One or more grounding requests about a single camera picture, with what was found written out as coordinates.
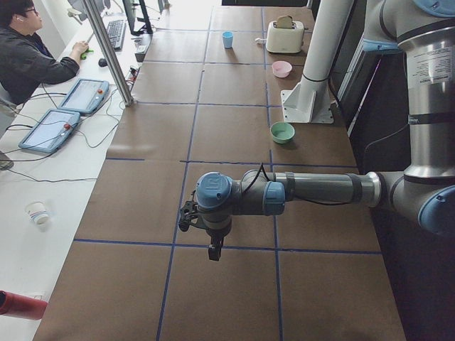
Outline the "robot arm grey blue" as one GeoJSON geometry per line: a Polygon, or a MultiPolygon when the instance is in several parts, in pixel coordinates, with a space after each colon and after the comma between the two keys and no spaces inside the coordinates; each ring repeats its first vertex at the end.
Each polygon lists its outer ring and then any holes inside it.
{"type": "Polygon", "coordinates": [[[454,235],[454,2],[369,1],[363,50],[406,55],[410,165],[365,175],[259,168],[239,180],[206,173],[178,226],[206,231],[210,259],[220,258],[232,216],[280,215],[292,200],[388,207],[429,232],[454,235]]]}

